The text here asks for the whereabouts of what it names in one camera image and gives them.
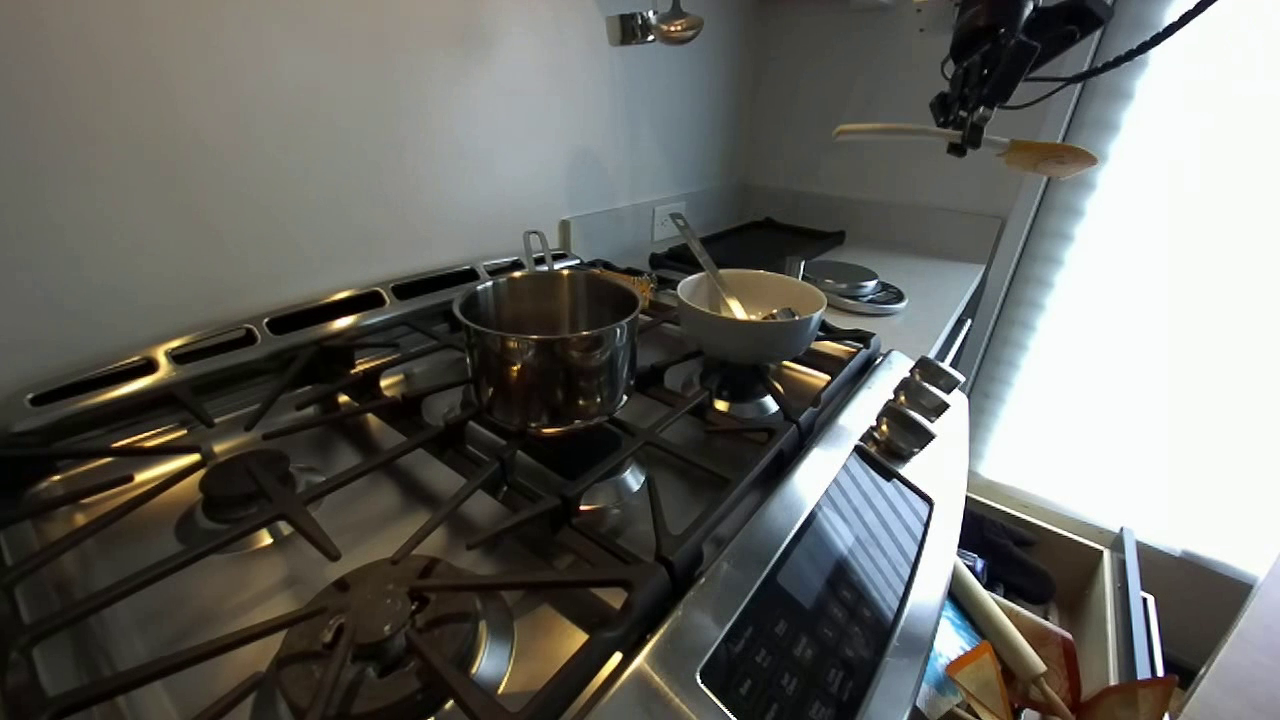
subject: gas stove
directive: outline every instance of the gas stove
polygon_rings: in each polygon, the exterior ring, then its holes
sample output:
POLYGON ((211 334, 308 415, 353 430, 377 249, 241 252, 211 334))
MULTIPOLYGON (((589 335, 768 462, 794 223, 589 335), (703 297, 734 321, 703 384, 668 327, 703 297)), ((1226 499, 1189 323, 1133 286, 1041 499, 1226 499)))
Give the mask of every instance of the gas stove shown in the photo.
MULTIPOLYGON (((476 281, 333 293, 8 399, 0 717, 614 717, 765 522, 768 575, 835 477, 816 455, 864 435, 900 472, 936 430, 874 419, 906 370, 866 334, 740 376, 646 305, 607 423, 506 435, 451 318, 476 281)), ((925 536, 958 531, 921 506, 889 618, 925 536)))

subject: burner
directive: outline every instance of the burner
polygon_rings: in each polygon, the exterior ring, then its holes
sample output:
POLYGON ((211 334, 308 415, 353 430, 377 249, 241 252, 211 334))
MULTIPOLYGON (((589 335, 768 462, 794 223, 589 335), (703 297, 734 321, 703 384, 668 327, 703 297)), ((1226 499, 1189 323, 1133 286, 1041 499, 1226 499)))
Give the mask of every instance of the burner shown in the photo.
MULTIPOLYGON (((216 541, 227 523, 260 518, 277 493, 300 493, 300 477, 290 472, 282 451, 246 448, 223 455, 201 477, 201 506, 180 518, 176 536, 186 548, 216 541)), ((234 548, 271 548, 282 536, 287 523, 264 523, 234 548)))
POLYGON ((460 569, 429 558, 377 559, 333 582, 271 660, 290 717, 432 717, 451 702, 412 636, 492 697, 510 663, 510 618, 476 591, 417 595, 429 575, 460 569))
POLYGON ((781 389, 771 370, 745 370, 745 364, 708 364, 708 423, 715 430, 783 430, 781 389))

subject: stainless steel range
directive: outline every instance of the stainless steel range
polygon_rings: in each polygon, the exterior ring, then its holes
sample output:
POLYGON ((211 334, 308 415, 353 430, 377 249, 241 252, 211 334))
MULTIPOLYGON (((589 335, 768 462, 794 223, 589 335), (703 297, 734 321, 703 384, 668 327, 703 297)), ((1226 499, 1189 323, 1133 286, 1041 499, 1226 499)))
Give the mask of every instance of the stainless steel range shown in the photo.
POLYGON ((745 379, 646 305, 607 423, 506 435, 451 318, 473 286, 333 293, 8 399, 0 717, 906 710, 958 536, 943 370, 823 334, 745 379))

